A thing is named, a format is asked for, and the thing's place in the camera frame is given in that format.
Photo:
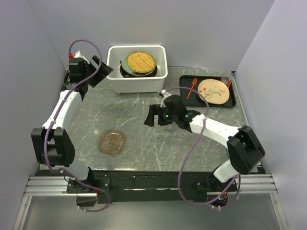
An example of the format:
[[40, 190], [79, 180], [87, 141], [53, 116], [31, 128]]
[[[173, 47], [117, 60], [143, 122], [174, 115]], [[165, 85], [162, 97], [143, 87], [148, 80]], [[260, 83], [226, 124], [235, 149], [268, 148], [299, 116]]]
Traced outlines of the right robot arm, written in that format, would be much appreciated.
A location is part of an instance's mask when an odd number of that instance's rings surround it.
[[198, 111], [188, 110], [178, 95], [169, 94], [160, 104], [150, 105], [144, 124], [153, 127], [155, 116], [160, 126], [176, 123], [183, 130], [203, 135], [226, 147], [229, 160], [218, 166], [210, 179], [215, 191], [221, 191], [229, 179], [239, 174], [248, 175], [265, 156], [265, 150], [251, 127], [229, 126]]

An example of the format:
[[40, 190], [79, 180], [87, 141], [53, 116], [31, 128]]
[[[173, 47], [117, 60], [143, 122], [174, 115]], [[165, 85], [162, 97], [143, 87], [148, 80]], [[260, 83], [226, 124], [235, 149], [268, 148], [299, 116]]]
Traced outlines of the woven bamboo round plate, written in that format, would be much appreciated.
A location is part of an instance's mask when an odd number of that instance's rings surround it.
[[134, 51], [127, 56], [126, 63], [128, 67], [138, 73], [148, 73], [155, 69], [155, 58], [144, 51]]

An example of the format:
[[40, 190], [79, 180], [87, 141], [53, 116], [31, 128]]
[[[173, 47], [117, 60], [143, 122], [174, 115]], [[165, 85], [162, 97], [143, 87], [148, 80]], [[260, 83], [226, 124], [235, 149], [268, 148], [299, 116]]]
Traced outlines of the black plate with colored squares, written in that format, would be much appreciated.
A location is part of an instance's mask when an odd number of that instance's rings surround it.
[[124, 78], [136, 78], [136, 77], [155, 77], [158, 72], [158, 66], [155, 67], [154, 71], [148, 74], [136, 73], [135, 75], [126, 72], [122, 66], [120, 66], [119, 71]]

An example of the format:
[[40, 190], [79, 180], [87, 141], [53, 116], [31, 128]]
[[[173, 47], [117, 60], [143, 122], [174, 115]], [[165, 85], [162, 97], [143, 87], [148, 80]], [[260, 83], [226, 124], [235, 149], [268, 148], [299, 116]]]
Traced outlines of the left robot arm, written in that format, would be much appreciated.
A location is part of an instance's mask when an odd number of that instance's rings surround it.
[[88, 193], [95, 187], [93, 171], [75, 159], [75, 147], [67, 129], [88, 88], [95, 87], [113, 69], [97, 56], [92, 56], [92, 61], [87, 60], [79, 51], [69, 54], [69, 58], [69, 68], [56, 107], [41, 128], [32, 130], [31, 139], [39, 164], [46, 165], [52, 173], [69, 176]]

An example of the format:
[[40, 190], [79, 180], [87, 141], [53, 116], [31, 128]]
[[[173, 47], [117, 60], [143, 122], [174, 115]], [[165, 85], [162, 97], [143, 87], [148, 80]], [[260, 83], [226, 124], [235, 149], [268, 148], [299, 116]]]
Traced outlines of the mint green flower plate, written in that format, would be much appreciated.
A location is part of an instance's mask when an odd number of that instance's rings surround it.
[[146, 73], [142, 73], [142, 72], [135, 72], [134, 70], [132, 70], [127, 63], [127, 58], [128, 58], [129, 54], [127, 54], [121, 61], [121, 67], [130, 75], [136, 76], [136, 77], [142, 77], [142, 76], [147, 76], [152, 74], [153, 72], [155, 72], [157, 66], [154, 67], [153, 70], [146, 72]]

